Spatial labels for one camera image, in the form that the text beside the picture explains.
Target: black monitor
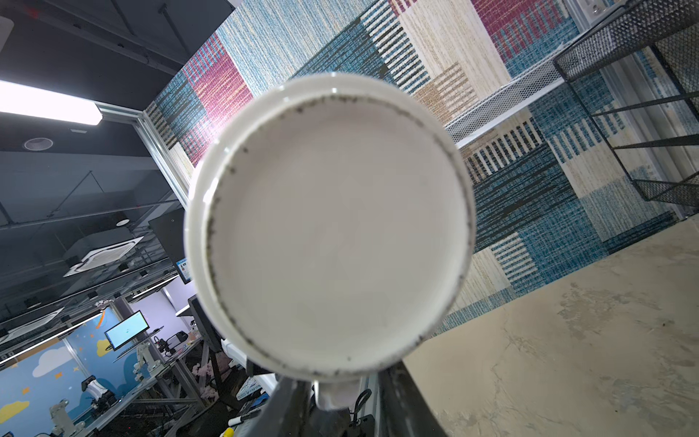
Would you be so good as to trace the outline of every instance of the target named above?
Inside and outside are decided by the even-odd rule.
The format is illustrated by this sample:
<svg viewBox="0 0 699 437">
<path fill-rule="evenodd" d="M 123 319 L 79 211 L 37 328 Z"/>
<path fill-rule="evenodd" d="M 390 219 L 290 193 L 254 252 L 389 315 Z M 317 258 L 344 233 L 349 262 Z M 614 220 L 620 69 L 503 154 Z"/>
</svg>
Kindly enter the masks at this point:
<svg viewBox="0 0 699 437">
<path fill-rule="evenodd" d="M 133 340 L 138 334 L 148 330 L 148 323 L 143 318 L 143 314 L 138 311 L 132 314 L 128 319 L 121 321 L 113 328 L 109 329 L 104 334 L 107 335 L 107 340 L 115 350 L 122 347 L 129 341 Z"/>
<path fill-rule="evenodd" d="M 185 256 L 185 210 L 176 209 L 171 213 L 163 214 L 148 222 L 160 245 L 165 249 L 165 255 L 172 260 L 182 282 L 188 283 L 192 278 L 187 268 Z"/>
<path fill-rule="evenodd" d="M 219 335 L 218 331 L 216 331 L 214 325 L 211 324 L 209 317 L 207 317 L 206 313 L 204 312 L 204 308 L 199 302 L 199 298 L 192 296 L 188 299 L 188 301 L 189 309 L 192 312 L 192 317 L 194 317 L 199 333 L 209 344 L 209 348 L 212 351 L 221 352 L 223 350 L 223 347 L 221 346 L 222 337 Z"/>
</svg>

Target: aluminum frame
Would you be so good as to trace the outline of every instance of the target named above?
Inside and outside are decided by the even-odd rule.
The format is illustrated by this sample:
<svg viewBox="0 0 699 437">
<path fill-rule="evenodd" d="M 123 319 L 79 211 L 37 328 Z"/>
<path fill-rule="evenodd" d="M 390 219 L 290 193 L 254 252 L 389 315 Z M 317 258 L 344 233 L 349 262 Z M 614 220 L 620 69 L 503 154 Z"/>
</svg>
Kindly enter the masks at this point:
<svg viewBox="0 0 699 437">
<path fill-rule="evenodd" d="M 130 124 L 136 130 L 145 148 L 153 157 L 158 169 L 163 173 L 175 196 L 182 207 L 187 209 L 187 193 L 189 192 L 189 176 L 182 173 L 168 152 L 167 145 L 158 134 L 153 122 L 144 111 L 110 105 L 109 103 L 94 102 L 102 113 L 103 120 L 108 122 Z"/>
</svg>

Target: ceiling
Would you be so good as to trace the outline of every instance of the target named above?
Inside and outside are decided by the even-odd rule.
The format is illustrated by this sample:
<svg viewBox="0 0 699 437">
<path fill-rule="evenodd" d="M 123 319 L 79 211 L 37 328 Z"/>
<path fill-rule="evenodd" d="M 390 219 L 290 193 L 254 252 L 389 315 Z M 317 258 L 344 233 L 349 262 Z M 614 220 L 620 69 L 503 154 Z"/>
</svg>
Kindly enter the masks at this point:
<svg viewBox="0 0 699 437">
<path fill-rule="evenodd" d="M 143 110 L 232 10 L 227 0 L 0 0 L 15 23 L 0 80 Z"/>
<path fill-rule="evenodd" d="M 181 40 L 159 13 L 163 4 Z M 15 25 L 0 50 L 0 80 L 142 110 L 231 10 L 226 0 L 0 0 L 0 15 Z M 53 146 L 24 149 L 32 138 L 50 138 Z M 61 310 L 47 324 L 0 343 L 0 360 L 79 322 L 115 295 L 175 274 L 148 222 L 181 206 L 128 124 L 85 126 L 0 113 L 0 187 L 0 329 Z M 143 237 L 134 249 L 64 277 L 71 246 L 116 229 L 123 218 L 89 214 L 151 203 L 160 204 L 122 213 L 130 221 L 120 229 Z M 36 220 L 49 222 L 18 226 Z"/>
</svg>

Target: metal mesh shelf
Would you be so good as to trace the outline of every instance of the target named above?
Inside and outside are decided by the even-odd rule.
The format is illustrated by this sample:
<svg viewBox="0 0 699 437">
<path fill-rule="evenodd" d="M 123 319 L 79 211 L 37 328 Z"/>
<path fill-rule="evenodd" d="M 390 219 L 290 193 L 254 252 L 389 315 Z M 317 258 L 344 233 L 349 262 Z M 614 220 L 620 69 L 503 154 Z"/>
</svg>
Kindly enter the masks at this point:
<svg viewBox="0 0 699 437">
<path fill-rule="evenodd" d="M 650 201 L 677 203 L 699 208 L 699 173 L 681 182 L 634 179 L 636 187 Z"/>
<path fill-rule="evenodd" d="M 699 122 L 698 23 L 698 0 L 629 0 L 557 54 L 553 65 L 600 135 L 603 132 L 596 117 L 653 105 L 684 102 L 696 124 Z M 678 94 L 591 114 L 572 83 L 645 47 L 650 48 Z M 606 137 L 603 139 L 643 199 L 699 208 L 699 172 L 680 182 L 634 179 L 617 154 L 621 149 L 699 145 L 697 130 L 690 128 L 687 134 L 674 138 L 617 147 L 612 147 Z"/>
<path fill-rule="evenodd" d="M 445 127 L 460 148 L 477 138 L 498 121 L 535 101 L 552 88 L 563 83 L 553 64 L 562 46 L 532 65 L 508 84 L 453 119 Z"/>
<path fill-rule="evenodd" d="M 556 56 L 554 64 L 565 80 L 576 80 L 690 27 L 698 17 L 697 0 L 629 0 Z"/>
</svg>

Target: yellow object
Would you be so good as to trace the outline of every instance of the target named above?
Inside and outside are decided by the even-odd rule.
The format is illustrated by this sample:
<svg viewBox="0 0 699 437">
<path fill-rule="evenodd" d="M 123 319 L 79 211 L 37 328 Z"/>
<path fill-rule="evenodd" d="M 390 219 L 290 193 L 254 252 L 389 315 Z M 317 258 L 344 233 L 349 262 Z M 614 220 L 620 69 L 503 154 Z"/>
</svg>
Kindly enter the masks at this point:
<svg viewBox="0 0 699 437">
<path fill-rule="evenodd" d="M 28 406 L 28 401 L 17 401 L 9 403 L 5 405 L 3 408 L 0 408 L 0 423 L 7 422 L 9 419 L 24 411 L 24 409 Z"/>
<path fill-rule="evenodd" d="M 107 350 L 107 346 L 109 346 L 109 340 L 97 341 L 97 356 L 98 357 L 104 357 L 109 352 L 112 352 L 111 349 Z"/>
</svg>

